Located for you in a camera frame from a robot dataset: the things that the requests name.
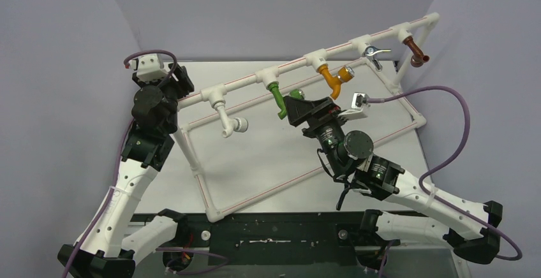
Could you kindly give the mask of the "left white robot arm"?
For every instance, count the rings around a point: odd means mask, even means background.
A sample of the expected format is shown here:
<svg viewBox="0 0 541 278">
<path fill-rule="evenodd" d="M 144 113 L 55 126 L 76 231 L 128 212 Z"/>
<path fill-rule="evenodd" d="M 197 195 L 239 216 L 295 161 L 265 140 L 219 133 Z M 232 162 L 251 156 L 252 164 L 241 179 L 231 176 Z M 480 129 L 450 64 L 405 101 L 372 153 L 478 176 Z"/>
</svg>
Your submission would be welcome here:
<svg viewBox="0 0 541 278">
<path fill-rule="evenodd" d="M 146 189 L 163 168 L 178 130 L 178 101 L 194 91 L 184 66 L 143 73 L 133 81 L 132 121 L 122 139 L 114 183 L 87 229 L 72 245 L 64 244 L 57 258 L 63 276 L 132 277 L 136 266 L 166 242 L 182 245 L 189 237 L 185 216 L 165 209 L 138 231 L 126 233 Z"/>
</svg>

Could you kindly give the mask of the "green plastic faucet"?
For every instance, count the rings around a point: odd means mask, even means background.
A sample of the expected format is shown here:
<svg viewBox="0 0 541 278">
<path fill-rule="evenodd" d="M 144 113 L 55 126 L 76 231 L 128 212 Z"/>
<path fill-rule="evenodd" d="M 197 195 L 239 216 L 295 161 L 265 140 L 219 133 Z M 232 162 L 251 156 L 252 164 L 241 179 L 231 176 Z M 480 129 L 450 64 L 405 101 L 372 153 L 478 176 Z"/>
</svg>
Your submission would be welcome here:
<svg viewBox="0 0 541 278">
<path fill-rule="evenodd" d="M 284 102 L 284 97 L 279 90 L 279 83 L 278 82 L 270 83 L 267 86 L 267 90 L 273 95 L 274 101 L 276 102 L 277 106 L 280 109 L 280 111 L 278 112 L 278 117 L 280 119 L 284 119 L 287 116 L 287 109 Z M 290 91 L 288 95 L 296 99 L 305 98 L 304 91 L 302 89 L 294 89 Z"/>
</svg>

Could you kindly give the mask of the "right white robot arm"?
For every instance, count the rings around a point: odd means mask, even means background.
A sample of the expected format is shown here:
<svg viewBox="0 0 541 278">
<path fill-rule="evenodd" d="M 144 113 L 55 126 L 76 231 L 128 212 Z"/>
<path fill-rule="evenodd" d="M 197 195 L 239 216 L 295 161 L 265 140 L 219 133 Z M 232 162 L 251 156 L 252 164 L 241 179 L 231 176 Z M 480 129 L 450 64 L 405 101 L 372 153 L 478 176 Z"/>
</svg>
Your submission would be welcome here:
<svg viewBox="0 0 541 278">
<path fill-rule="evenodd" d="M 495 201 L 476 203 L 456 197 L 424 182 L 402 166 L 374 153 L 374 142 L 363 131 L 343 131 L 343 125 L 365 116 L 362 95 L 356 94 L 350 109 L 343 110 L 332 98 L 314 101 L 284 98 L 288 122 L 302 134 L 318 140 L 318 158 L 343 193 L 395 203 L 416 211 L 407 218 L 381 210 L 367 210 L 359 226 L 360 239 L 375 244 L 380 239 L 415 240 L 440 244 L 460 258 L 486 265 L 500 251 L 496 227 L 503 207 Z"/>
</svg>

